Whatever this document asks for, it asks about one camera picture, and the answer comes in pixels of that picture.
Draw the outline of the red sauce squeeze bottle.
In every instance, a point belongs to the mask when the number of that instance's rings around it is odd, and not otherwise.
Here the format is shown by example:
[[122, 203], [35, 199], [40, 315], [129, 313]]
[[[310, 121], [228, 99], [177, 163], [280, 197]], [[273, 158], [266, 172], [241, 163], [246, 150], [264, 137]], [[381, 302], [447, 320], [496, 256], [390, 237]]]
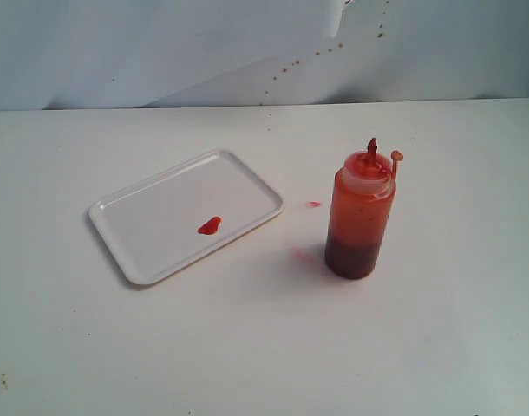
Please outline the red sauce squeeze bottle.
[[352, 153], [334, 177], [324, 261], [336, 275], [359, 280], [370, 275], [382, 246], [396, 194], [401, 152], [378, 152], [376, 138]]

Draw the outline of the red sauce blob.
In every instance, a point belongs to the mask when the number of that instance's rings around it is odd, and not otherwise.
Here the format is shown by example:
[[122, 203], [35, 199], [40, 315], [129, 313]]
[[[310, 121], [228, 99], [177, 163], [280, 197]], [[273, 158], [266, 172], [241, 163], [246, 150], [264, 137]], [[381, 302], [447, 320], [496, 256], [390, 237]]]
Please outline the red sauce blob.
[[222, 221], [223, 219], [220, 216], [212, 217], [208, 221], [206, 221], [204, 224], [202, 224], [198, 228], [197, 232], [200, 235], [206, 235], [206, 236], [214, 235], [219, 231], [219, 228], [222, 225]]

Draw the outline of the white rectangular plastic tray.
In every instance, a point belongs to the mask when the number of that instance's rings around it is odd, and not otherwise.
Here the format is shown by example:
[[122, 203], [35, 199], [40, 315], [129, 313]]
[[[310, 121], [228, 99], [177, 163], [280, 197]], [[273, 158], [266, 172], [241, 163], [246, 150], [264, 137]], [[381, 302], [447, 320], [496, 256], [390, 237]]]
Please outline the white rectangular plastic tray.
[[[216, 149], [100, 198], [88, 216], [127, 281], [150, 286], [283, 209], [278, 192], [235, 153]], [[219, 231], [200, 235], [215, 216]]]

